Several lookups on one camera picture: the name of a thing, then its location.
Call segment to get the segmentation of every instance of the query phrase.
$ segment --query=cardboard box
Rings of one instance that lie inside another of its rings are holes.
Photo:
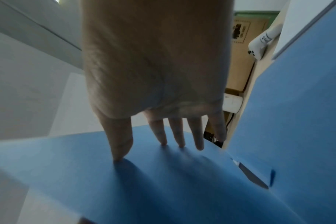
[[[226,88],[243,92],[255,61],[254,57],[248,54],[248,44],[267,29],[268,22],[267,18],[234,18],[231,62]]]

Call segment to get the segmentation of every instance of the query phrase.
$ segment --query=hand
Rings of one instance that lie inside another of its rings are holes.
[[[168,118],[184,147],[185,117],[202,150],[206,114],[225,140],[232,0],[82,0],[81,8],[88,96],[114,160],[132,147],[131,116],[142,111],[163,145]]]

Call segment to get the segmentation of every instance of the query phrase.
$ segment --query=white cylinder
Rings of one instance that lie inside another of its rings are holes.
[[[242,103],[243,97],[225,93],[222,110],[235,114],[241,109]]]

